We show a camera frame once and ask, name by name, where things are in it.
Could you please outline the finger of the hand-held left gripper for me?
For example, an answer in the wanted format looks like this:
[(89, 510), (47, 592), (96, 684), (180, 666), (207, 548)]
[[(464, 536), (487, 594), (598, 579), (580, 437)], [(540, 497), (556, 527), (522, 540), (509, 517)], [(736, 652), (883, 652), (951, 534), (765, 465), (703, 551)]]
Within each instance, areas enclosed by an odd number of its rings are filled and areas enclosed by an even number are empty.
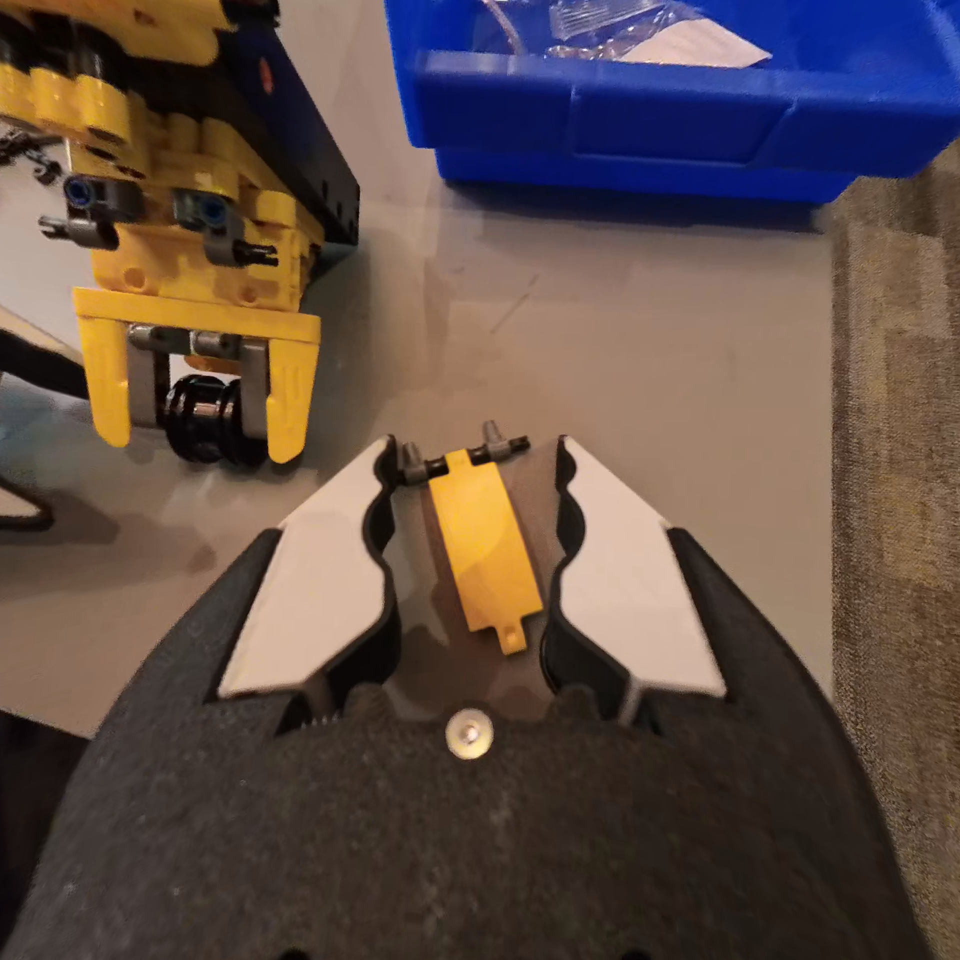
[(81, 362), (6, 329), (1, 331), (1, 373), (48, 392), (89, 400), (87, 375)]
[(1, 531), (42, 532), (51, 528), (54, 513), (49, 504), (29, 490), (1, 478)]

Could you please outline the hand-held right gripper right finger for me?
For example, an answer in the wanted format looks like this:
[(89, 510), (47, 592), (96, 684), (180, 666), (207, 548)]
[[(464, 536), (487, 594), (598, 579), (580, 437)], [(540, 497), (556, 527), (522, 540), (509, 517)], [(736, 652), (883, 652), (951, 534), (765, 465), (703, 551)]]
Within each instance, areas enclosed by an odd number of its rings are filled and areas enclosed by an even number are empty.
[(585, 688), (601, 718), (622, 726), (654, 691), (722, 701), (668, 521), (570, 435), (557, 440), (555, 487), (561, 557), (541, 639), (550, 690)]

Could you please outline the empty clear plastic bags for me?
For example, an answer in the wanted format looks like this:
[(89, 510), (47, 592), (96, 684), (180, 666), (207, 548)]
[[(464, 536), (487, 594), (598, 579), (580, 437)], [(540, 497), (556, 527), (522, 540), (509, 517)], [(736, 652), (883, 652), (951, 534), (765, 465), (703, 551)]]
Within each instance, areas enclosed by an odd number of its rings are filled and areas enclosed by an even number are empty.
[(478, 52), (581, 63), (743, 69), (772, 54), (677, 1), (477, 2)]

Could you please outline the blue plastic storage bin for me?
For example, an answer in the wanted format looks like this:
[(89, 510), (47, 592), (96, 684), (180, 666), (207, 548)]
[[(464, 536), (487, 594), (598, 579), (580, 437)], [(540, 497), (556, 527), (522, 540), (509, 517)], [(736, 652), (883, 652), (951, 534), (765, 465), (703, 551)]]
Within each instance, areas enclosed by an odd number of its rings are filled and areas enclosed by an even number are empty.
[(559, 59), (547, 5), (385, 2), (406, 130), (451, 183), (822, 205), (958, 138), (958, 2), (690, 2), (744, 68)]

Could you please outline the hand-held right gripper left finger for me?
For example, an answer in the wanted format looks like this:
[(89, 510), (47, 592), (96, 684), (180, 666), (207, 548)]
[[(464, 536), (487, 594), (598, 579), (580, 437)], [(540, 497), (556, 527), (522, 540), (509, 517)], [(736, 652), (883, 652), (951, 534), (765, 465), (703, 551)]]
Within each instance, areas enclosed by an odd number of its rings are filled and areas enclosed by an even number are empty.
[(401, 619), (384, 550), (398, 465), (395, 437), (377, 438), (279, 523), (219, 699), (293, 692), (334, 716), (355, 686), (391, 676)]

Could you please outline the yellow panel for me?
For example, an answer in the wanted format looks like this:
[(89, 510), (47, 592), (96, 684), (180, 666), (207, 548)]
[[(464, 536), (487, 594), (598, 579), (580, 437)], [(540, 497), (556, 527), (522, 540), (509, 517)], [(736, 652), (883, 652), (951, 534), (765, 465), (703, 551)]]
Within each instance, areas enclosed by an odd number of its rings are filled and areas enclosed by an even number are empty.
[(427, 486), (467, 629), (493, 630), (503, 655), (527, 648), (523, 621), (544, 602), (499, 465), (530, 450), (485, 421), (484, 441), (432, 460), (411, 441), (399, 454), (401, 482)]

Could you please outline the yellow toy vehicle model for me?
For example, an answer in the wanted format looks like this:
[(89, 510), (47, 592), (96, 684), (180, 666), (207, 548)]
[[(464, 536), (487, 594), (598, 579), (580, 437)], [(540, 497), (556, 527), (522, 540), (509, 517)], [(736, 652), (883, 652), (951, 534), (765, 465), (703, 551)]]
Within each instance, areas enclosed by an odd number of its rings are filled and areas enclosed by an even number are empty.
[(164, 432), (187, 462), (304, 451), (327, 244), (355, 247), (361, 192), (287, 54), (279, 2), (2, 2), (2, 121), (66, 149), (64, 214), (90, 253), (74, 289), (103, 441)]

